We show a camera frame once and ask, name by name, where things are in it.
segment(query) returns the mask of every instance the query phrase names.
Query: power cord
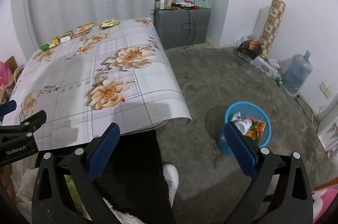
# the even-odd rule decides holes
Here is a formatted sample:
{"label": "power cord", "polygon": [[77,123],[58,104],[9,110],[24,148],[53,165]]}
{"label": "power cord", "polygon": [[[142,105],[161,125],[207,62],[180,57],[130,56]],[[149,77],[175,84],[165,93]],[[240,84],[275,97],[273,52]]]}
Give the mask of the power cord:
{"label": "power cord", "polygon": [[[183,29],[184,31],[188,31],[189,33],[188,33],[188,36],[186,37],[186,39],[184,40],[184,42],[186,42],[186,41],[188,40],[191,31],[194,31],[194,37],[193,37],[192,41],[189,43],[189,45],[187,45],[184,49],[186,49],[187,47],[189,47],[189,46],[194,42],[195,37],[196,37],[196,25],[195,25],[195,19],[194,19],[194,17],[192,16],[192,14],[190,13],[189,9],[186,9],[186,10],[187,10],[188,15],[189,15],[189,22],[188,22],[188,23],[182,24],[182,29]],[[185,28],[184,28],[185,25],[189,25],[189,29],[185,29]]]}
{"label": "power cord", "polygon": [[[303,109],[303,107],[301,106],[301,104],[299,103],[298,99],[299,98],[300,100],[302,100],[309,108],[310,110],[312,111],[312,115],[311,115],[311,119],[308,117],[308,115],[306,114],[305,110]],[[320,106],[319,107],[319,111],[318,111],[318,114],[315,114],[314,111],[312,110],[312,108],[310,107],[310,105],[303,99],[300,97],[300,95],[297,95],[295,97],[295,100],[296,102],[298,103],[298,105],[300,106],[301,110],[303,111],[303,113],[305,114],[307,120],[309,120],[311,123],[312,123],[312,127],[318,131],[318,128],[319,128],[319,114],[320,114],[320,111],[322,109],[326,109],[326,108],[332,108],[331,106]]]}

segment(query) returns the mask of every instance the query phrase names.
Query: pink bag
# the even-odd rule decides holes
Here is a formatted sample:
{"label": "pink bag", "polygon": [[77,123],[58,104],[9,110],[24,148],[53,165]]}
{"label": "pink bag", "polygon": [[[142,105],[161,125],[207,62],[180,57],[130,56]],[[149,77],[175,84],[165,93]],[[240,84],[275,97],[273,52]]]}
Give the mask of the pink bag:
{"label": "pink bag", "polygon": [[4,62],[0,61],[0,86],[5,86],[11,79],[12,75],[12,69],[8,67]]}

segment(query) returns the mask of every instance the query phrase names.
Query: floral tablecloth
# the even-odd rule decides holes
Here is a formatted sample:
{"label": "floral tablecloth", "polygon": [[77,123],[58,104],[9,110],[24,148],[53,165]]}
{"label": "floral tablecloth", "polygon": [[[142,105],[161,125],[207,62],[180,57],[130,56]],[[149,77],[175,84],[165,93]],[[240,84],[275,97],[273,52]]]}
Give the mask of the floral tablecloth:
{"label": "floral tablecloth", "polygon": [[4,125],[46,111],[46,123],[34,133],[40,150],[89,142],[111,122],[128,133],[171,118],[191,119],[149,18],[95,27],[48,51],[38,50],[11,99],[18,106]]}

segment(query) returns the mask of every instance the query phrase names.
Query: pink fabric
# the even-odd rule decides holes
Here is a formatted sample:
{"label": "pink fabric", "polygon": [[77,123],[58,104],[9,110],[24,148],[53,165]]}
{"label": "pink fabric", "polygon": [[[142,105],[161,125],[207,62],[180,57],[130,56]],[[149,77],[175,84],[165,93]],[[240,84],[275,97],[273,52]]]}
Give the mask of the pink fabric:
{"label": "pink fabric", "polygon": [[11,79],[13,71],[4,62],[0,61],[0,87],[4,87]]}
{"label": "pink fabric", "polygon": [[315,223],[328,209],[336,195],[338,189],[326,188],[312,193],[313,201],[313,223]]}

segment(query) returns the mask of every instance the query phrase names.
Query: black cable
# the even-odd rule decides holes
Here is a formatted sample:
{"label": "black cable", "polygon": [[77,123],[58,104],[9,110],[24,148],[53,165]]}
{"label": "black cable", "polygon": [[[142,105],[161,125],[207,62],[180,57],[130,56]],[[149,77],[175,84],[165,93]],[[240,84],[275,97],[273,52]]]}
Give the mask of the black cable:
{"label": "black cable", "polygon": [[[184,42],[186,42],[187,39],[189,38],[190,32],[191,32],[191,31],[194,31],[194,37],[193,37],[192,41],[189,43],[189,45],[187,45],[184,49],[186,49],[187,47],[189,47],[189,46],[194,42],[195,37],[196,37],[196,23],[195,23],[195,19],[194,19],[194,17],[192,16],[192,14],[190,13],[189,9],[186,9],[186,10],[188,11],[188,14],[189,14],[189,22],[188,22],[188,23],[182,24],[182,29],[185,30],[185,31],[189,31],[189,34],[188,34],[187,38],[184,40]],[[189,29],[188,29],[188,30],[186,30],[186,29],[183,27],[184,25],[187,25],[187,24],[189,24]]]}
{"label": "black cable", "polygon": [[302,100],[310,108],[310,110],[314,114],[314,111],[312,110],[312,108],[310,107],[310,105],[303,98],[301,98],[300,95],[297,95],[297,98],[299,98],[300,100]]}
{"label": "black cable", "polygon": [[308,117],[308,115],[306,114],[306,112],[304,111],[303,107],[300,105],[299,101],[297,98],[295,98],[296,102],[298,103],[298,105],[300,106],[301,110],[303,111],[305,117],[307,118],[307,120],[309,120],[310,122],[312,122],[312,120]]}

